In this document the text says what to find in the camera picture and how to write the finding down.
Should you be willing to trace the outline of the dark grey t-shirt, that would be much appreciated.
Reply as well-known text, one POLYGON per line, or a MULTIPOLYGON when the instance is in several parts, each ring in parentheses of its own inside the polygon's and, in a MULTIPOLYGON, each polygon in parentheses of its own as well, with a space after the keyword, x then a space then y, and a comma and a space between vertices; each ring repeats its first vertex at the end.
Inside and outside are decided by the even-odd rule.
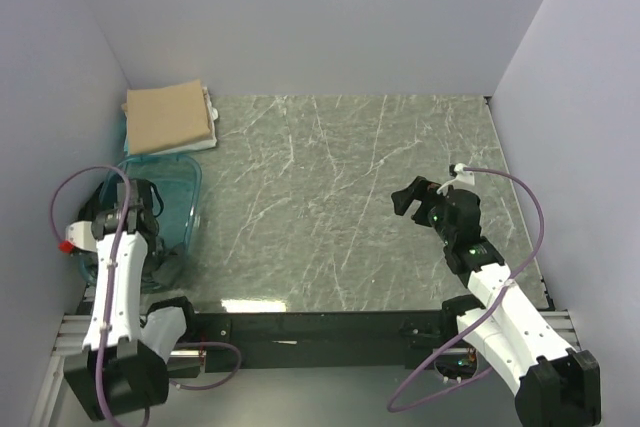
POLYGON ((162 257, 158 268, 151 274, 154 290, 171 289, 182 274, 186 265, 186 246, 179 243, 162 257))

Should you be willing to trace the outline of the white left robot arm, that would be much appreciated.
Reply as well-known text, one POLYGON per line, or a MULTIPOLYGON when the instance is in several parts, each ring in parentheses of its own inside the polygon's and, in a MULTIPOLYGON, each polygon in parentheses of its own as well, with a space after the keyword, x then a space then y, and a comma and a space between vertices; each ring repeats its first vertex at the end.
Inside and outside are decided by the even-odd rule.
POLYGON ((140 314, 144 269, 159 255, 153 185, 119 182, 113 208, 98 213, 98 275, 87 333, 64 363, 64 378, 90 420, 97 422, 167 400, 174 348, 193 346, 200 325, 186 297, 153 304, 140 314))

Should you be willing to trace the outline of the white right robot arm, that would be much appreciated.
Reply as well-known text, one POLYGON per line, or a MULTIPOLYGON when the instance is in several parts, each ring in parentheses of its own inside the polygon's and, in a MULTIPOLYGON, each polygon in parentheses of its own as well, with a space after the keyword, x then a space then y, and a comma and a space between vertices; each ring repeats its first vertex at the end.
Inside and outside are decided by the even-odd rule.
POLYGON ((419 205, 413 221, 435 230, 447 266, 469 292, 442 308, 438 325, 444 344, 419 367, 466 342, 509 387, 522 425, 596 426, 602 419, 600 366, 549 324, 483 236, 481 201, 468 189, 474 174, 468 168, 457 174, 459 188, 417 177, 391 195, 398 216, 412 203, 419 205))

